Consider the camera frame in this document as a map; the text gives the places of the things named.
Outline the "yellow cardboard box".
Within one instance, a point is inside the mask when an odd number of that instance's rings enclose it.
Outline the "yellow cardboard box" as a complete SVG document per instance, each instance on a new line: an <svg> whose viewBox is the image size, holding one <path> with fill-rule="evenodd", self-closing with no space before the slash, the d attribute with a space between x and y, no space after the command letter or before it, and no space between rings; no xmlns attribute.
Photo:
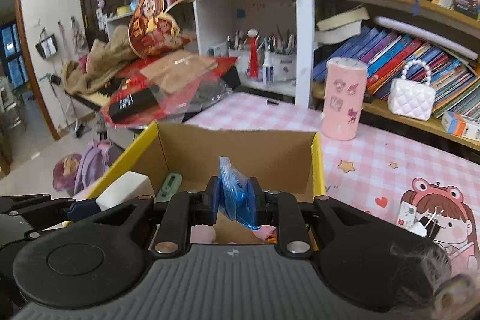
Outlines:
<svg viewBox="0 0 480 320"><path fill-rule="evenodd" d="M212 226L222 213L245 228L276 227L277 251L306 257L313 250L307 225L315 209L297 201L297 175L289 161L268 151L265 143L276 135L275 131L214 132L186 124L150 124L92 193L103 192L137 163L160 179L179 170L206 188L176 193L169 202L139 196L95 214L78 225L85 243L104 255L181 257L191 251L191 228Z"/></svg>

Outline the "pink checkered tablecloth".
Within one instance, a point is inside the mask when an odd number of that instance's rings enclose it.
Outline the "pink checkered tablecloth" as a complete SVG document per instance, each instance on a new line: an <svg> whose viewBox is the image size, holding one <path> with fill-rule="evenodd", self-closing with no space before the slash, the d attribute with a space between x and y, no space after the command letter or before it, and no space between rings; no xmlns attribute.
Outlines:
<svg viewBox="0 0 480 320"><path fill-rule="evenodd" d="M236 93L190 119L207 129L315 132L322 114L292 104ZM348 141L321 141L326 192L350 204L352 194L375 180L384 183L411 171L428 175L470 174L479 183L479 165L417 141L361 124Z"/></svg>

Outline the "blue plastic item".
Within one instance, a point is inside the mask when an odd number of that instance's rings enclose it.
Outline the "blue plastic item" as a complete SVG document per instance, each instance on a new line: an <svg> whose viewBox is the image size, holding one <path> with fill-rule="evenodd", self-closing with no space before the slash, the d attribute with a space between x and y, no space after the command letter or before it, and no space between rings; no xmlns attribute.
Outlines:
<svg viewBox="0 0 480 320"><path fill-rule="evenodd" d="M230 220L258 230L256 193L250 179L238 171L228 157L219 157L221 193L219 208Z"/></svg>

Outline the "purple trash bin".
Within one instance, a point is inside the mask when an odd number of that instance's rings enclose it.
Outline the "purple trash bin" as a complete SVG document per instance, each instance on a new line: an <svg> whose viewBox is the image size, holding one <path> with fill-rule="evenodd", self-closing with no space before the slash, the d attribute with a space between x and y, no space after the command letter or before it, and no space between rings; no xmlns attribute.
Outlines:
<svg viewBox="0 0 480 320"><path fill-rule="evenodd" d="M75 187L81 155L69 154L61 158L53 169L53 187L58 192L72 192Z"/></svg>

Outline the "white cubby shelf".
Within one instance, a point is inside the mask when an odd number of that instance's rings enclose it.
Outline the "white cubby shelf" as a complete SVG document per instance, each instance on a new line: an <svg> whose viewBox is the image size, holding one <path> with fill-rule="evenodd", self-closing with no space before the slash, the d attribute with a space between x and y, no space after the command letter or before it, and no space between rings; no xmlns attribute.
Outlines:
<svg viewBox="0 0 480 320"><path fill-rule="evenodd" d="M272 93L295 101L296 79L265 83L247 75L250 62L248 32L259 34L259 43L272 41L273 53L300 53L298 7L294 0L185 0L169 12L191 39L185 48L204 56L236 58L241 87Z"/></svg>

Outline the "black rectangular box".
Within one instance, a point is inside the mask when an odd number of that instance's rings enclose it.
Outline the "black rectangular box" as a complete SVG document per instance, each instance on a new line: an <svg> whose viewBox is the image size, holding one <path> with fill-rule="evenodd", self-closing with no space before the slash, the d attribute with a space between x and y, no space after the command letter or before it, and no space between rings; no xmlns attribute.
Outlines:
<svg viewBox="0 0 480 320"><path fill-rule="evenodd" d="M137 93L128 94L119 101L110 104L109 115L114 123L137 115L159 104L157 98L161 96L157 85L144 88Z"/></svg>

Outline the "pink plush toy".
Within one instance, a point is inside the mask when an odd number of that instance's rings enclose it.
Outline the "pink plush toy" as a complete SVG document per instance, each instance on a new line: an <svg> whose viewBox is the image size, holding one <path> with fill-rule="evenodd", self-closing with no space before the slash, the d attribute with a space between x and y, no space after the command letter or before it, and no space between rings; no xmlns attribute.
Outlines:
<svg viewBox="0 0 480 320"><path fill-rule="evenodd" d="M275 244L277 229L270 225L250 230L240 226L197 225L191 228L192 244Z"/></svg>

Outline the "teal correction tape dispenser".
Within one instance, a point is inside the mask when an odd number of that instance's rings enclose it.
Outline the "teal correction tape dispenser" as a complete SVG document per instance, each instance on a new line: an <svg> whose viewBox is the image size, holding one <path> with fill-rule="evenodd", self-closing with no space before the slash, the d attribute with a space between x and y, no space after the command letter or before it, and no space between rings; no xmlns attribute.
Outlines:
<svg viewBox="0 0 480 320"><path fill-rule="evenodd" d="M182 185L182 175L169 173L156 195L157 202L169 202Z"/></svg>

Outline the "wooden bookshelf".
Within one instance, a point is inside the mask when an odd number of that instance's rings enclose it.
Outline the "wooden bookshelf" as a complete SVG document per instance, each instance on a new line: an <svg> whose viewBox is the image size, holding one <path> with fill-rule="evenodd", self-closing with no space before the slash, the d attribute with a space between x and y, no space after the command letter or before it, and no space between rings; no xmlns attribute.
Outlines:
<svg viewBox="0 0 480 320"><path fill-rule="evenodd" d="M330 19L354 16L355 31L326 42L314 53L312 94L324 100L326 64L332 58L352 58L368 66L364 110L412 128L421 142L446 137L445 112L462 102L479 104L478 0L315 0L316 32L328 32ZM404 66L422 60L431 69L435 90L428 121L394 115L387 101L391 84ZM407 79L425 82L419 65Z"/></svg>

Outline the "pink cylindrical pen holder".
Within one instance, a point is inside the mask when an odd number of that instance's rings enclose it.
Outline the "pink cylindrical pen holder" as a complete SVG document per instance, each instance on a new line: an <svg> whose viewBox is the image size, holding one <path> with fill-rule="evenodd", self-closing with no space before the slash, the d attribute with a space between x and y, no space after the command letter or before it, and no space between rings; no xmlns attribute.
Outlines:
<svg viewBox="0 0 480 320"><path fill-rule="evenodd" d="M326 64L321 132L335 140L356 136L362 110L368 66L352 58L332 58Z"/></svg>

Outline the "cartoon desk mat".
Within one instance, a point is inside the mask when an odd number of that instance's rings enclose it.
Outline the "cartoon desk mat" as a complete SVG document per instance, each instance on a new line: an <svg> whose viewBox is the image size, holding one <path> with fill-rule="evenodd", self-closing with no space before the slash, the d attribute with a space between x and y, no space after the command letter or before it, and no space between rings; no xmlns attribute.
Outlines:
<svg viewBox="0 0 480 320"><path fill-rule="evenodd" d="M479 183L472 175L411 171L364 184L350 204L403 229L422 224L454 272L479 270Z"/></svg>

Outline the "red cartoon fortune decoration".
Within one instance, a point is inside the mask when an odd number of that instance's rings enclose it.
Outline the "red cartoon fortune decoration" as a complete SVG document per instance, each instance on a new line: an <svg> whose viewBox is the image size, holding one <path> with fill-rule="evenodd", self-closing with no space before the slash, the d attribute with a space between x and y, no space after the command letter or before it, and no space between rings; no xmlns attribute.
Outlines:
<svg viewBox="0 0 480 320"><path fill-rule="evenodd" d="M128 26L131 49L140 58L153 58L191 43L169 13L185 0L139 0Z"/></svg>

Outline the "white quilted mini purse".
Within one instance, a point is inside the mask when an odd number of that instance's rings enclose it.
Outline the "white quilted mini purse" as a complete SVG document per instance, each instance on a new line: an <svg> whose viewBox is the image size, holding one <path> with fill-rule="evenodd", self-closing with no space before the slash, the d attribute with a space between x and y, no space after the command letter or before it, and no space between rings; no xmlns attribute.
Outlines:
<svg viewBox="0 0 480 320"><path fill-rule="evenodd" d="M425 71L425 82L407 79L411 67L419 65ZM435 90L431 87L431 68L422 60L409 61L391 84L388 109L394 115L428 121L434 105Z"/></svg>

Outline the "purple school backpack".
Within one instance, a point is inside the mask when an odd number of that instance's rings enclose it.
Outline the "purple school backpack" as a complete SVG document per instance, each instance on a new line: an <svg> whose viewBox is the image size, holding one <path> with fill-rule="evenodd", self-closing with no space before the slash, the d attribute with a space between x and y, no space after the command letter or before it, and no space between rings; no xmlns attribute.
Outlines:
<svg viewBox="0 0 480 320"><path fill-rule="evenodd" d="M90 188L120 157L124 150L113 141L92 140L80 159L73 187L73 195Z"/></svg>

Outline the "white eraser block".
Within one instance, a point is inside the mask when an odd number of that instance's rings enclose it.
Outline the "white eraser block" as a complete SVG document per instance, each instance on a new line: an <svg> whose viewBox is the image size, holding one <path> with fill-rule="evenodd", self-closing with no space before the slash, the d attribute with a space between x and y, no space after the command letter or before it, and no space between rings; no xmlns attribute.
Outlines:
<svg viewBox="0 0 480 320"><path fill-rule="evenodd" d="M150 178L127 171L97 196L95 202L104 211L139 196L155 196Z"/></svg>

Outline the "white pen cup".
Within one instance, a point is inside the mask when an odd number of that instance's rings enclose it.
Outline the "white pen cup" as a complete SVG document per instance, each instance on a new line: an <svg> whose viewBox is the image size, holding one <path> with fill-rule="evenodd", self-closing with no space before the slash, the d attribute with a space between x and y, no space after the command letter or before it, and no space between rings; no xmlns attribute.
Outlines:
<svg viewBox="0 0 480 320"><path fill-rule="evenodd" d="M273 67L273 81L287 82L296 79L296 55L267 53Z"/></svg>

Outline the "orange white small box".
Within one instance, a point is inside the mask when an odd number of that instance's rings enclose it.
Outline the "orange white small box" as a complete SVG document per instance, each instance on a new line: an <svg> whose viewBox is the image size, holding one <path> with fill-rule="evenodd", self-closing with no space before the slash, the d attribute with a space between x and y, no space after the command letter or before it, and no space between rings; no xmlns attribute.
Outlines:
<svg viewBox="0 0 480 320"><path fill-rule="evenodd" d="M447 111L442 115L441 124L448 134L469 140L480 140L478 120Z"/></svg>

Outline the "brown plush blanket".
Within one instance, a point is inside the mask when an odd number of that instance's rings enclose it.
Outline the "brown plush blanket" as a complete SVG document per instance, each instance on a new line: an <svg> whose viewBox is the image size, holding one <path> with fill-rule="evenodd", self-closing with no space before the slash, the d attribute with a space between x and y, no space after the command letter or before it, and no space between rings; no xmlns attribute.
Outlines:
<svg viewBox="0 0 480 320"><path fill-rule="evenodd" d="M129 43L128 27L120 25L115 28L108 43L98 39L94 41L84 66L73 61L64 66L64 90L71 95L97 93L136 58Z"/></svg>

